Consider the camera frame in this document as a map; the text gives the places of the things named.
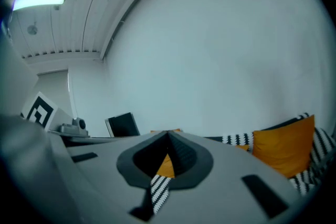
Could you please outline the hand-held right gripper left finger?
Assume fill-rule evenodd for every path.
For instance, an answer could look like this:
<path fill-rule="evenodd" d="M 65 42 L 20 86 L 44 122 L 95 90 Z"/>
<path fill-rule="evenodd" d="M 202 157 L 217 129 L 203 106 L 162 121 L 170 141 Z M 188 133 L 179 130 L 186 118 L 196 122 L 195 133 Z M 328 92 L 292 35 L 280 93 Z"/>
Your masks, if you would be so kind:
<path fill-rule="evenodd" d="M 84 211 L 93 223 L 167 223 L 166 178 L 156 173 L 167 154 L 166 131 L 69 147 L 68 153 L 93 194 Z"/>

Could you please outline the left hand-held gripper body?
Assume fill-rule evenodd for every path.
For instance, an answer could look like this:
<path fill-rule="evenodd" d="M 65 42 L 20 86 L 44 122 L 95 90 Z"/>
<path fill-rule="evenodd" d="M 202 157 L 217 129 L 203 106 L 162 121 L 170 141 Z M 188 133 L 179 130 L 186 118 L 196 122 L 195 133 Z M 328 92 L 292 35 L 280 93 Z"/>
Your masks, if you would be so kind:
<path fill-rule="evenodd" d="M 32 101 L 26 102 L 21 116 L 41 125 L 45 131 L 70 137 L 89 137 L 83 119 L 73 118 L 41 92 L 38 92 Z"/>

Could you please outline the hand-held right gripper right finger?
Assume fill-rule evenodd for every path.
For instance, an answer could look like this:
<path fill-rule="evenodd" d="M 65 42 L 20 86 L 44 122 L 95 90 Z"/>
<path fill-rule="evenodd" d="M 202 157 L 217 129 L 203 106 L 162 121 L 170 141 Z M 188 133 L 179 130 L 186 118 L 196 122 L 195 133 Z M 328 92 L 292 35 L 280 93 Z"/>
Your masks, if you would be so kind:
<path fill-rule="evenodd" d="M 284 176 L 249 153 L 207 138 L 152 135 L 147 164 L 169 154 L 175 178 L 151 223 L 292 223 L 301 199 Z"/>

